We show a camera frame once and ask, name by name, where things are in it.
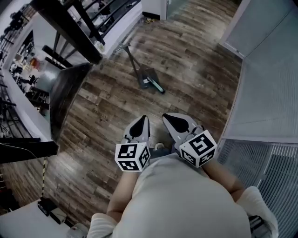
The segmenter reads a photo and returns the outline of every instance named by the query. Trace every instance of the wooden floor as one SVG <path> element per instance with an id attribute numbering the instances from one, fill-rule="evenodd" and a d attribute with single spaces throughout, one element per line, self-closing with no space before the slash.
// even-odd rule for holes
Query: wooden floor
<path id="1" fill-rule="evenodd" d="M 66 120 L 60 153 L 49 159 L 45 196 L 75 222 L 105 212 L 120 172 L 115 144 L 131 122 L 148 115 L 152 143 L 169 146 L 165 112 L 191 115 L 219 139 L 237 88 L 241 60 L 218 46 L 237 6 L 232 0 L 190 0 L 168 21 L 140 23 L 127 37 L 131 52 L 155 68 L 166 93 L 141 90 L 125 52 L 95 66 Z M 19 200 L 41 195 L 42 159 L 3 165 Z"/>

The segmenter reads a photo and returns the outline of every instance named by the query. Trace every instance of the white wall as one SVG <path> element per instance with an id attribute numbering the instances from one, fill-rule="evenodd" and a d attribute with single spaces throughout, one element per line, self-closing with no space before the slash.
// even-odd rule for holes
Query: white wall
<path id="1" fill-rule="evenodd" d="M 0 216 L 0 235 L 3 238 L 66 238 L 69 227 L 46 217 L 32 202 Z"/>
<path id="2" fill-rule="evenodd" d="M 31 0 L 13 0 L 7 6 L 0 15 L 0 35 L 3 34 L 3 31 L 11 22 L 10 14 L 19 11 L 24 4 L 29 3 L 30 1 Z"/>
<path id="3" fill-rule="evenodd" d="M 143 12 L 160 15 L 161 20 L 167 18 L 167 0 L 141 0 Z"/>
<path id="4" fill-rule="evenodd" d="M 243 0 L 220 44 L 245 58 L 295 7 L 293 0 Z"/>
<path id="5" fill-rule="evenodd" d="M 298 143 L 298 8 L 243 61 L 223 138 Z"/>

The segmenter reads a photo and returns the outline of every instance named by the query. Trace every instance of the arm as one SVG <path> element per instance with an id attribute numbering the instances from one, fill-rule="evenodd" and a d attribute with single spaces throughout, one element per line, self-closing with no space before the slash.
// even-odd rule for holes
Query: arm
<path id="1" fill-rule="evenodd" d="M 235 202 L 238 201 L 245 191 L 245 187 L 235 175 L 231 174 L 215 159 L 204 164 L 202 168 L 210 179 L 221 184 L 231 194 Z"/>
<path id="2" fill-rule="evenodd" d="M 108 204 L 107 215 L 115 221 L 121 220 L 122 214 L 132 198 L 132 192 L 139 177 L 137 172 L 124 172 Z"/>

